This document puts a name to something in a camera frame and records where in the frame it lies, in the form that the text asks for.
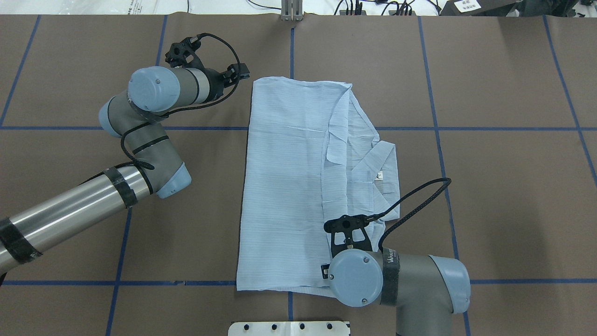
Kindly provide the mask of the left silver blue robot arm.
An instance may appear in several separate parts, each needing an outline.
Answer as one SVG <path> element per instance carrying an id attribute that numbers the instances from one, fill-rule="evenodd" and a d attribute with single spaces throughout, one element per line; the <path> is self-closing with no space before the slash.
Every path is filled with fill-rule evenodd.
<path id="1" fill-rule="evenodd" d="M 100 109 L 102 129 L 118 138 L 126 162 L 14 216 L 1 219 L 1 275 L 152 194 L 172 196 L 192 179 L 162 121 L 175 112 L 209 108 L 250 76 L 244 63 L 217 72 L 175 62 L 135 71 L 127 89 Z"/>

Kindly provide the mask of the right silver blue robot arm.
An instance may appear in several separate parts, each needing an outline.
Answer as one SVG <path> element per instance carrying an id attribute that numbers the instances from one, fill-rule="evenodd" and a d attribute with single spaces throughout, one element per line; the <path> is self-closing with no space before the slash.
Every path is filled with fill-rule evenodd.
<path id="1" fill-rule="evenodd" d="M 449 336 L 452 315 L 471 304 L 471 279 L 456 258 L 348 249 L 320 269 L 342 304 L 395 308 L 397 336 Z"/>

